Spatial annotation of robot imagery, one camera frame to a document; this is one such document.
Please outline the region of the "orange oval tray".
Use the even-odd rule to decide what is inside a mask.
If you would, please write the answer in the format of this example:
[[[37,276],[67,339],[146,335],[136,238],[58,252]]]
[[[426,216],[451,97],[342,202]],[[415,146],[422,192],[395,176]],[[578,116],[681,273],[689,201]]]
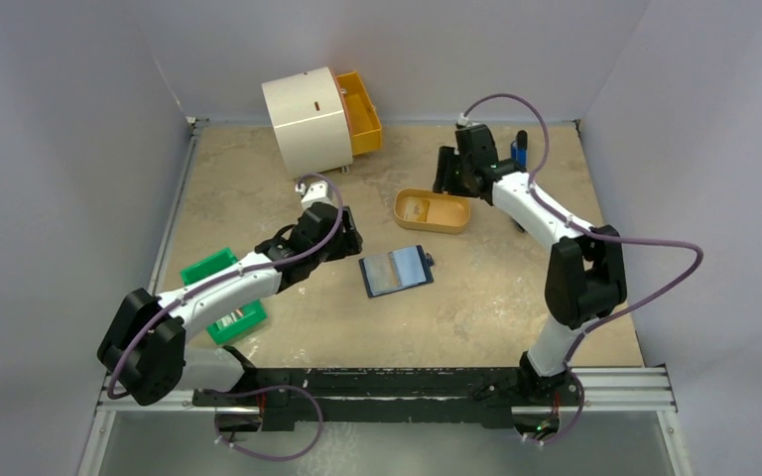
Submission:
[[[420,197],[430,201],[430,208],[425,222],[409,222],[403,218],[406,200]],[[399,226],[405,229],[446,234],[458,234],[468,225],[471,210],[464,197],[444,193],[435,193],[420,188],[404,188],[396,196],[393,206],[394,217]]]

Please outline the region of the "blue leather card holder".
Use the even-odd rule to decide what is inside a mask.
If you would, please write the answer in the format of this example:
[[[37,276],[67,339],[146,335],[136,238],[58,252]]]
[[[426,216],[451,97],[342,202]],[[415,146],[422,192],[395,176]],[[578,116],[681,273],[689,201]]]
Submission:
[[[369,298],[431,284],[433,256],[421,245],[361,258],[358,261]]]

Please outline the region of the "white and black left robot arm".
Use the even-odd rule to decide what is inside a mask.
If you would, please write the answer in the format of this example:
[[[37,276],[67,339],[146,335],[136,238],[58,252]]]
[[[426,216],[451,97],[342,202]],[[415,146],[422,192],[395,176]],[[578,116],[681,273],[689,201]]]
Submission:
[[[209,277],[156,296],[143,288],[129,293],[97,351],[111,374],[108,397],[130,396],[148,406],[174,390],[197,389],[247,404],[256,392],[252,363],[229,346],[191,348],[191,339],[231,311],[304,281],[320,264],[361,250],[351,210],[317,202],[297,223]]]

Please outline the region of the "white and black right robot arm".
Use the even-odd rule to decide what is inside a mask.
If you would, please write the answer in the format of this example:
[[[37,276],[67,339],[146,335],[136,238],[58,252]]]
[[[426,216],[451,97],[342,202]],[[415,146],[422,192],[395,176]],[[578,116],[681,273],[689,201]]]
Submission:
[[[517,161],[500,159],[486,125],[459,125],[454,135],[455,146],[439,149],[433,190],[486,201],[549,253],[544,297],[550,315],[522,354],[517,378],[520,396],[539,404],[565,381],[581,333],[627,299],[619,234],[574,219]]]

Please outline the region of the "card inside orange tray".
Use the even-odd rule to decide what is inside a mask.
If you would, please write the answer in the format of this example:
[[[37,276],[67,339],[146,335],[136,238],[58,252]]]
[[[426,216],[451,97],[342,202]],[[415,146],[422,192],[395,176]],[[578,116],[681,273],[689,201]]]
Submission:
[[[425,222],[427,220],[430,201],[420,197],[409,197],[406,200],[403,218],[409,222]]]

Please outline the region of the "cards in green bin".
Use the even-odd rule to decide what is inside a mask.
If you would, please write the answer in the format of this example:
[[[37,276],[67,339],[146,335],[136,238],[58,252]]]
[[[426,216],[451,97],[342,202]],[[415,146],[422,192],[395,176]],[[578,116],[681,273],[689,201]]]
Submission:
[[[255,325],[257,322],[258,317],[255,312],[247,313],[242,309],[236,309],[222,317],[215,326],[220,330],[232,326],[247,328]]]

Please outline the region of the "blue and black stapler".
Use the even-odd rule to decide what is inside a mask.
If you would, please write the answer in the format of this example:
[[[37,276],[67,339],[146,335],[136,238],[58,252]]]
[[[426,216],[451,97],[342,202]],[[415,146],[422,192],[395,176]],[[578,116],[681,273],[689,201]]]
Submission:
[[[526,130],[517,132],[515,140],[511,143],[510,155],[522,168],[527,167],[528,133]]]

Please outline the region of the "yellow open drawer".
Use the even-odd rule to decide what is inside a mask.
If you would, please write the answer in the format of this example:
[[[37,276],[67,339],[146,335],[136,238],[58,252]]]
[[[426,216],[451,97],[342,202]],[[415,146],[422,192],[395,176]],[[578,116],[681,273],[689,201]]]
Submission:
[[[335,77],[347,117],[352,156],[373,153],[383,147],[383,127],[362,77],[357,71]]]

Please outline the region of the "white cylindrical drawer cabinet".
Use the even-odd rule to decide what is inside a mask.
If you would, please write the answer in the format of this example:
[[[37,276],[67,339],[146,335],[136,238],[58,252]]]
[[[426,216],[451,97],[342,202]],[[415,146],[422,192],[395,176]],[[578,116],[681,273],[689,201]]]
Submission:
[[[261,87],[290,178],[352,165],[345,104],[330,68],[303,71]]]

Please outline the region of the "green plastic bin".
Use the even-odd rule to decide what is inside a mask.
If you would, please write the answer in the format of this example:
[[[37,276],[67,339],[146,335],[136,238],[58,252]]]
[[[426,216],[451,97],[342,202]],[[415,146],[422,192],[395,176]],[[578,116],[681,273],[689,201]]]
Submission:
[[[229,248],[224,248],[209,257],[189,265],[180,271],[185,286],[192,285],[211,275],[230,268],[239,262]],[[260,300],[254,300],[237,307],[206,328],[211,340],[218,346],[227,345],[267,318]]]

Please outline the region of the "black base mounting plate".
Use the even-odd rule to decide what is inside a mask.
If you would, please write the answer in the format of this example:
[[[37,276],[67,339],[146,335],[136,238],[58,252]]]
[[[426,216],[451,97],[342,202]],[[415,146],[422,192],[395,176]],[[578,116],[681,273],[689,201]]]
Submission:
[[[570,373],[537,379],[517,367],[258,368],[227,393],[197,390],[193,404],[263,413],[266,431],[298,422],[476,423],[531,430],[579,401]]]

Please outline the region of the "aluminium frame rail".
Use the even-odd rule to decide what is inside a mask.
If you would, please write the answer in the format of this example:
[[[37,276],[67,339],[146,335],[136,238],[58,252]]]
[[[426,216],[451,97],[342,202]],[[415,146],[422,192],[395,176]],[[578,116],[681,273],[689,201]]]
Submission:
[[[382,151],[360,159],[347,173],[289,178],[275,156],[271,132],[230,138],[205,132],[195,165],[205,184],[185,204],[184,240],[213,243],[225,231],[240,261],[304,209],[295,185],[326,181],[335,207],[348,206],[363,244],[362,252],[320,264],[304,281],[260,299],[267,318],[236,341],[218,346],[206,329],[189,346],[217,350],[229,346],[258,368],[467,368],[517,367],[549,317],[544,297],[549,253],[528,233],[516,230],[504,211],[479,198],[465,197],[471,217],[458,234],[405,229],[393,206],[404,188],[432,191],[441,146],[455,146],[457,126],[408,128],[390,132]],[[421,245],[430,253],[434,281],[382,297],[369,298],[358,261]],[[567,429],[565,412],[659,412],[674,404],[666,371],[660,368],[578,368],[579,345],[603,325],[628,312],[627,299],[583,331],[568,362],[580,382],[579,401],[554,410],[537,425]],[[252,416],[249,407],[220,411],[197,407],[197,389],[174,390],[149,410],[199,409],[215,416]]]

